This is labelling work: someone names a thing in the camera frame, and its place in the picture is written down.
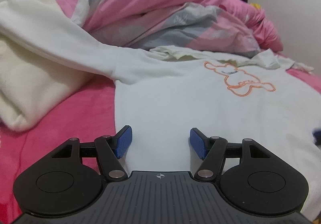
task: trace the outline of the crumpled white fabric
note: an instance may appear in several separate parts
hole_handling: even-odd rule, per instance
[[[185,51],[174,51],[175,48],[168,47],[157,47],[155,49],[151,49],[150,52],[163,53],[163,55],[159,56],[161,60],[171,60],[171,59],[180,59],[183,57],[192,57],[195,59],[202,59],[207,56],[206,51],[197,51],[192,49],[185,49]],[[255,65],[265,69],[278,69],[282,68],[288,70],[290,68],[295,68],[301,70],[303,72],[311,72],[314,68],[309,67],[303,63],[298,63],[290,58],[275,55],[271,49],[262,51],[257,54],[253,58],[247,57],[237,57],[235,59],[231,59],[230,54],[226,53],[217,53],[216,58],[218,61],[222,63],[232,63],[236,67]]]
[[[37,1],[64,15],[55,0]],[[0,0],[0,5],[10,3]],[[38,56],[0,34],[0,123],[14,131],[32,128],[91,76]]]

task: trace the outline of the folded comforter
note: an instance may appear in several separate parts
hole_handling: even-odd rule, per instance
[[[57,3],[67,17],[105,44],[145,50],[176,45],[248,57],[257,53],[256,41],[262,49],[282,50],[280,37],[264,11],[240,0],[57,0]]]

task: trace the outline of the sweatshirt sleeve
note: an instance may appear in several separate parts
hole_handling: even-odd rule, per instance
[[[181,74],[168,69],[166,54],[100,43],[47,1],[0,0],[0,33],[51,61],[126,84]]]
[[[120,47],[98,42],[48,1],[0,0],[0,33],[54,62],[115,79]]]

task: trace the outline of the pink blanket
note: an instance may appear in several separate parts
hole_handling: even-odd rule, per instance
[[[0,126],[0,221],[11,223],[20,215],[12,185],[22,171],[70,137],[92,142],[99,136],[115,134],[114,96],[114,83],[97,76],[49,112],[35,128],[15,133]],[[92,158],[84,163],[97,166]]]
[[[192,5],[194,8],[187,9],[184,5],[187,2],[196,4]],[[241,0],[57,0],[57,3],[67,17],[106,44],[149,50],[165,43],[196,50],[241,54],[252,51],[255,54],[257,41],[262,49],[282,51],[280,37],[264,11]],[[205,13],[204,9],[214,6],[226,10],[231,17],[224,15],[223,18],[216,10],[212,10],[213,14]],[[244,24],[253,31],[254,42],[252,32],[242,27]],[[195,29],[184,33],[184,29],[191,26],[197,26],[197,33]],[[182,34],[183,42],[176,43],[172,39],[177,30]],[[242,43],[221,42],[232,38]],[[230,48],[212,49],[213,45],[229,45]]]

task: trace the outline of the yellow pattern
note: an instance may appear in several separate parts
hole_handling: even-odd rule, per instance
[[[256,9],[260,10],[261,9],[261,6],[257,3],[251,3],[250,4],[251,6],[255,7]]]

